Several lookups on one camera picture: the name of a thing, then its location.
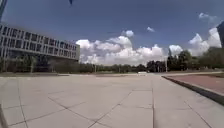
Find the building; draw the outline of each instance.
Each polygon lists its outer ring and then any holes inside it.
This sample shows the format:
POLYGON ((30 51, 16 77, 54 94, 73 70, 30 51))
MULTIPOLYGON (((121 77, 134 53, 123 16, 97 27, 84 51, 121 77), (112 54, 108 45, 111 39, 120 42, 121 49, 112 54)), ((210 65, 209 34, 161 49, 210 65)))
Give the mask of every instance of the building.
POLYGON ((224 48, 224 21, 217 27, 222 48, 224 48))
POLYGON ((0 0, 0 21, 2 19, 2 15, 6 6, 7 0, 0 0))
POLYGON ((46 35, 27 31, 6 23, 0 24, 0 57, 3 59, 35 57, 50 60, 79 61, 80 46, 68 41, 61 41, 46 35))

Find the paved plaza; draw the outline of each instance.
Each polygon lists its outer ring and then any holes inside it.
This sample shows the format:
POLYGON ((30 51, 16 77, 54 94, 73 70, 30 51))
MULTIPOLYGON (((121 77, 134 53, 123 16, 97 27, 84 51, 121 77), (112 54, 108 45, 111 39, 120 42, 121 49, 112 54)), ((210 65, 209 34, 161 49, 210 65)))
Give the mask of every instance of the paved plaza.
POLYGON ((0 78, 10 128, 223 128, 224 107, 160 75, 0 78))

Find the white cloud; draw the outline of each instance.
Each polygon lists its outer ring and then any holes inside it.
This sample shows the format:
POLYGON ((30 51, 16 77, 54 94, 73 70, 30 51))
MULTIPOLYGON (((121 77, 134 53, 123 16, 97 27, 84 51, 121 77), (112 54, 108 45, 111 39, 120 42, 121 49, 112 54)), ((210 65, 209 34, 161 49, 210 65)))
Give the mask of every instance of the white cloud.
POLYGON ((78 40, 76 44, 80 45, 81 49, 93 50, 94 48, 94 44, 87 39, 78 40))
POLYGON ((116 43, 116 44, 120 44, 124 48, 131 48, 132 47, 132 43, 131 43, 130 39, 128 37, 125 37, 125 36, 110 38, 108 41, 116 43))
POLYGON ((97 49, 103 50, 103 51, 119 51, 121 49, 120 45, 118 44, 111 44, 111 43, 99 43, 97 42, 97 49))
MULTIPOLYGON (((146 64, 150 60, 164 60, 163 48, 154 44, 153 47, 139 47, 134 49, 132 41, 126 36, 110 38, 106 41, 78 40, 76 42, 81 47, 80 60, 84 63, 94 64, 146 64)), ((188 50, 192 55, 198 56, 207 51, 209 47, 221 47, 221 42, 216 28, 209 31, 207 40, 203 40, 196 34, 189 42, 188 50)), ((180 53, 183 49, 179 45, 170 45, 173 55, 180 53)))
POLYGON ((191 48, 188 50, 194 56, 202 55, 209 49, 209 47, 221 47, 221 41, 216 28, 209 30, 209 37, 207 40, 203 40, 197 33, 196 36, 189 41, 189 44, 191 45, 191 48))
POLYGON ((155 30, 151 27, 148 27, 147 30, 150 31, 150 32, 155 32, 155 30))
POLYGON ((95 42, 79 40, 77 42, 82 46, 80 60, 84 63, 138 65, 146 64, 149 60, 164 59, 163 49, 157 44, 151 48, 139 47, 133 49, 131 40, 125 36, 110 38, 105 43, 99 40, 95 42), (90 48, 94 49, 93 52, 84 51, 84 49, 90 48))
POLYGON ((125 32, 125 34, 126 34, 127 37, 132 37, 132 36, 134 36, 134 32, 133 32, 132 30, 127 30, 127 31, 125 32))
POLYGON ((209 22, 214 22, 217 19, 217 16, 211 16, 209 14, 206 13, 200 13, 198 15, 199 19, 207 19, 209 22))
POLYGON ((172 52, 172 55, 178 55, 181 51, 183 51, 179 45, 170 45, 169 49, 172 52))

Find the concrete ground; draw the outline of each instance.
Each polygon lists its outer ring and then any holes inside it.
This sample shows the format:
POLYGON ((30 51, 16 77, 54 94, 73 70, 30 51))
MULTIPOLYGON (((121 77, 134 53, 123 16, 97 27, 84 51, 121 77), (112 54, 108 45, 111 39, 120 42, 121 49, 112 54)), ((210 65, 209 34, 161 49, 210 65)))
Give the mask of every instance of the concrete ground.
POLYGON ((159 75, 0 78, 10 128, 223 128, 224 107, 159 75))

